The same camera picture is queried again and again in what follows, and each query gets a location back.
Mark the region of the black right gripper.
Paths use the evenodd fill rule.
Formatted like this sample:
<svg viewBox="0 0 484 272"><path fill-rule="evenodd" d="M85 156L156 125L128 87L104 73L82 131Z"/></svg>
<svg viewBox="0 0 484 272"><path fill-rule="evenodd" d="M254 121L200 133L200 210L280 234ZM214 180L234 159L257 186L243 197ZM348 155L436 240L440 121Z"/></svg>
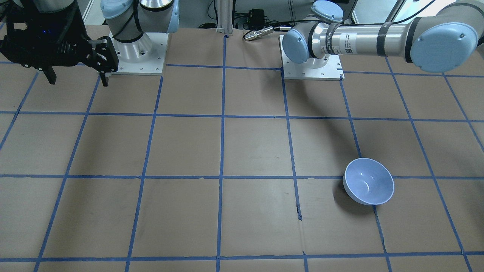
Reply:
<svg viewBox="0 0 484 272"><path fill-rule="evenodd" d="M51 85L57 80L54 66L83 63L99 72L104 87L109 86L111 72L118 70L111 38L90 38L76 0L11 0L1 21L6 27L1 54L43 71Z"/></svg>

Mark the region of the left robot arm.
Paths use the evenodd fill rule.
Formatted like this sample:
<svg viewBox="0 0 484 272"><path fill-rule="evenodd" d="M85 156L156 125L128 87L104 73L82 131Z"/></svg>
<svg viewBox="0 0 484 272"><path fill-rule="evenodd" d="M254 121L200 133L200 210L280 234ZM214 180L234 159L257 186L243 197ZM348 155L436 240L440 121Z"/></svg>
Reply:
<svg viewBox="0 0 484 272"><path fill-rule="evenodd" d="M400 56L422 71L443 73L465 63L483 38L482 0L456 1L406 24L344 25L342 13L331 1L315 1L282 37L284 54L297 64L327 55Z"/></svg>

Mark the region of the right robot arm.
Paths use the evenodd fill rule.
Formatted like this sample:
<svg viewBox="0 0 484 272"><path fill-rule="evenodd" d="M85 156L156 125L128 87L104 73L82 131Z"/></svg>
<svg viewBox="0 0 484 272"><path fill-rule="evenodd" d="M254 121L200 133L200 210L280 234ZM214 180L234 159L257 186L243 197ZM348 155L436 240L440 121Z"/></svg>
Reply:
<svg viewBox="0 0 484 272"><path fill-rule="evenodd" d="M1 54L43 72L50 84L57 79L54 66L83 63L107 86L107 73L118 71L119 60L135 62L151 53L149 33L178 30L177 0L102 0L100 8L111 36L92 39L76 0L12 0L1 17Z"/></svg>

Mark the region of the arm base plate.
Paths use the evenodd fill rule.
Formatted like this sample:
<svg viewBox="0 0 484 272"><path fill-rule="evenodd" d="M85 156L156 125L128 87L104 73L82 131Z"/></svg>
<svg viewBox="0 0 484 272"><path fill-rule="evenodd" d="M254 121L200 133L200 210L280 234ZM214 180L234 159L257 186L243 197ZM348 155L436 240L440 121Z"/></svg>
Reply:
<svg viewBox="0 0 484 272"><path fill-rule="evenodd" d="M283 35L279 36L281 59L283 64L284 79L291 80L344 80L340 57L326 54L323 59L309 58L305 63L294 63L284 52L282 47Z"/></svg>
<svg viewBox="0 0 484 272"><path fill-rule="evenodd" d="M112 39L119 65L111 74L162 75L170 37L169 33L145 32L131 43Z"/></svg>

